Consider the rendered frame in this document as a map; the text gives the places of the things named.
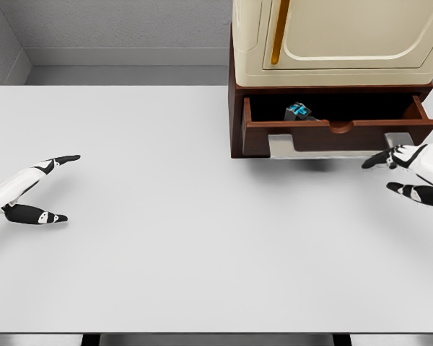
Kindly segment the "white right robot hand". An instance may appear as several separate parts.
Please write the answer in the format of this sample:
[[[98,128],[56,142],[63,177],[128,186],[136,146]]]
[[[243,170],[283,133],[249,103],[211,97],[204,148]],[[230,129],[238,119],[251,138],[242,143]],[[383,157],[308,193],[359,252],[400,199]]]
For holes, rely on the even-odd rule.
[[[383,164],[389,169],[401,167],[411,171],[427,183],[426,185],[405,185],[399,182],[389,182],[386,184],[389,190],[416,203],[433,207],[433,143],[391,147],[365,160],[362,168],[371,169]]]

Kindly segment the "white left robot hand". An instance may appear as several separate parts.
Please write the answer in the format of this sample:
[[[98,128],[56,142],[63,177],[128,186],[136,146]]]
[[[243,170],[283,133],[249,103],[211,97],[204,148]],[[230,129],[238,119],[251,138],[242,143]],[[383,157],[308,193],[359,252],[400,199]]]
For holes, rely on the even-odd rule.
[[[67,222],[68,217],[65,215],[19,204],[17,201],[55,168],[80,158],[80,155],[68,155],[47,159],[22,169],[14,176],[4,180],[0,184],[0,214],[3,213],[5,218],[12,223],[44,225]]]

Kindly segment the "brown wooden drawer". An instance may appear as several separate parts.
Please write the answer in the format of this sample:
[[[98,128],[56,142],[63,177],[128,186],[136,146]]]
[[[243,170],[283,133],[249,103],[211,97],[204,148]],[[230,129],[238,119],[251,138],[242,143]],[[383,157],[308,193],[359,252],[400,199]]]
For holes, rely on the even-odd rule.
[[[284,121],[295,102],[325,121]],[[419,145],[432,131],[415,94],[260,94],[244,98],[242,152],[269,157],[268,137],[281,134],[292,136],[297,151],[379,151],[387,133],[409,133]]]

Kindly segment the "cream cabinet with door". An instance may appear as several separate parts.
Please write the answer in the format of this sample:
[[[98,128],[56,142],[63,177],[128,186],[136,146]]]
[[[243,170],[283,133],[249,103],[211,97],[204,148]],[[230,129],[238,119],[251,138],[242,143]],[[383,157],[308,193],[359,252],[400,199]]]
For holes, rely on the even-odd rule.
[[[384,85],[433,79],[433,0],[290,0],[271,65],[278,11],[279,0],[233,0],[236,67],[250,86],[309,70],[353,70]]]

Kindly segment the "brown wooden cabinet base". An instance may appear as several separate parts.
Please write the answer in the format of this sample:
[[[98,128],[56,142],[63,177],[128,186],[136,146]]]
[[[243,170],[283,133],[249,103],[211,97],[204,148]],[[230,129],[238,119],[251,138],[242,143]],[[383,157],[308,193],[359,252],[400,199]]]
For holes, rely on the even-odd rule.
[[[242,80],[236,67],[236,45],[230,44],[229,49],[229,135],[231,156],[233,158],[252,158],[244,156],[242,152],[242,117],[244,98],[260,94],[369,94],[369,93],[410,93],[419,97],[422,102],[433,89],[433,84],[390,84],[382,82],[360,81],[356,71],[321,71],[309,70],[304,76],[293,74],[281,86],[272,81],[258,82],[253,86]],[[269,141],[270,137],[279,139],[286,136],[287,142],[293,147],[293,138],[289,134],[270,135],[268,143],[270,156],[274,155]],[[300,154],[357,154],[360,151],[297,151]]]

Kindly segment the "black and blue switch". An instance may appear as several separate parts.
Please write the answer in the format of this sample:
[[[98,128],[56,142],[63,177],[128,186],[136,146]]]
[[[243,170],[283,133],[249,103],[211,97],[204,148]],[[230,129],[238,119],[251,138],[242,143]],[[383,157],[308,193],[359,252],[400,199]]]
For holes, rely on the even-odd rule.
[[[301,102],[295,102],[285,109],[284,121],[325,121],[315,117],[312,110]]]

